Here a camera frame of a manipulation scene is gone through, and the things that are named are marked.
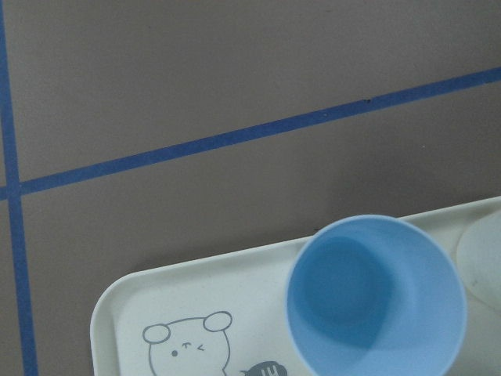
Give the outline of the cream tray with bear drawing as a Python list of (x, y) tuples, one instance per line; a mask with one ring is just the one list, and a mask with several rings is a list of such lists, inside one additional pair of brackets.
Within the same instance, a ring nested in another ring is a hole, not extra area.
[[(420, 227), (455, 258), (467, 227), (500, 211), (500, 195), (401, 217)], [(203, 319), (225, 311), (232, 324), (227, 375), (275, 361), (288, 375), (313, 375), (292, 345), (285, 324), (285, 283), (310, 237), (131, 273), (111, 284), (92, 313), (94, 375), (154, 375), (143, 330), (152, 324)], [(467, 292), (463, 347), (445, 375), (500, 375), (500, 313)]]

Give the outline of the light blue plastic cup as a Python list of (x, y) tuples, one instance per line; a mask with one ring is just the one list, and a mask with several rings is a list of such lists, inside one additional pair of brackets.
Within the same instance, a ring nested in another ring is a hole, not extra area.
[(443, 375), (467, 331), (447, 252), (386, 215), (341, 219), (308, 240), (287, 279), (285, 315), (314, 375)]

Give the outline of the pale green plastic cup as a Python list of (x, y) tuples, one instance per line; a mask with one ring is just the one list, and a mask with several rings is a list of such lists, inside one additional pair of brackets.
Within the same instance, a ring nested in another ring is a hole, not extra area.
[(456, 263), (469, 292), (500, 313), (500, 211), (471, 224), (456, 248)]

